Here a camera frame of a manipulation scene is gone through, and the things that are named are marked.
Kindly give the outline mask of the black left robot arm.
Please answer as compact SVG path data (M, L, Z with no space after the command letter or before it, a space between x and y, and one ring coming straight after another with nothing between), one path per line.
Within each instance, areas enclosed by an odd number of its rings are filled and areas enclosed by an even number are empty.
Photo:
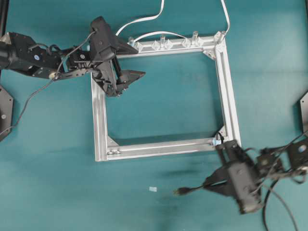
M56 45L47 47L29 36L9 32L0 38L0 68L52 81L91 73L107 96L116 97L145 72L121 69L116 51L111 49L110 52L111 57L91 54L76 46L61 50Z

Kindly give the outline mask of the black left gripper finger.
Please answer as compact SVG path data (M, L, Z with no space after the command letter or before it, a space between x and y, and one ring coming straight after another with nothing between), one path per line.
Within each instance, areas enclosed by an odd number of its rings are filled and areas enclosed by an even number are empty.
M133 55L138 54L139 51L127 44L115 34L111 34L111 48L109 51L110 56L116 55Z
M127 88L131 83L142 78L146 73L143 71L122 70L120 76L120 84L123 88Z

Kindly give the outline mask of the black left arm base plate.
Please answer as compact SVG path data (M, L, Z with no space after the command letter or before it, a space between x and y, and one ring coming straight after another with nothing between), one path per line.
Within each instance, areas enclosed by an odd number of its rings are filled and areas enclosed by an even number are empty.
M11 132L14 99L9 92L0 86L0 141L4 140Z

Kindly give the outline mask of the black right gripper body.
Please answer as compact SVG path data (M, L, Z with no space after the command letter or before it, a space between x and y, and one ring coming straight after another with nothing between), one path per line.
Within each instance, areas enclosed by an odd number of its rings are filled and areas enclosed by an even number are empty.
M220 158L222 167L225 167L228 170L234 162L246 163L254 175L256 185L258 185L259 176L255 163L247 152L239 146L236 140L219 144L215 147L215 149Z

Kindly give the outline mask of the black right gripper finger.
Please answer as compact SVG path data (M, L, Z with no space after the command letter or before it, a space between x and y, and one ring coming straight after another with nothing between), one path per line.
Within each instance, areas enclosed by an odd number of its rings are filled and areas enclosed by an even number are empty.
M211 176L207 177L203 183L203 189L224 196L234 196L234 189L225 167L216 169Z

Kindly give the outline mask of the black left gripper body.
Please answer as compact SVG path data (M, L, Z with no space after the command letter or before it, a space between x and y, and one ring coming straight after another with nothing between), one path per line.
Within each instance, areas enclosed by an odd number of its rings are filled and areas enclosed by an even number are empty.
M121 68L116 55L110 59L94 58L90 66L93 70L92 78L107 96L119 96L127 88L128 71Z

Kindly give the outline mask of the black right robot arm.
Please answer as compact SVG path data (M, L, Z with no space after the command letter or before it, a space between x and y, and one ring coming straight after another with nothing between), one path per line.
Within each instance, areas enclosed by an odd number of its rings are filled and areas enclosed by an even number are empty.
M217 146L221 167L207 177L202 187L240 198L260 193L266 180L296 179L308 173L308 139L296 138L275 148L263 148L252 158L236 141Z

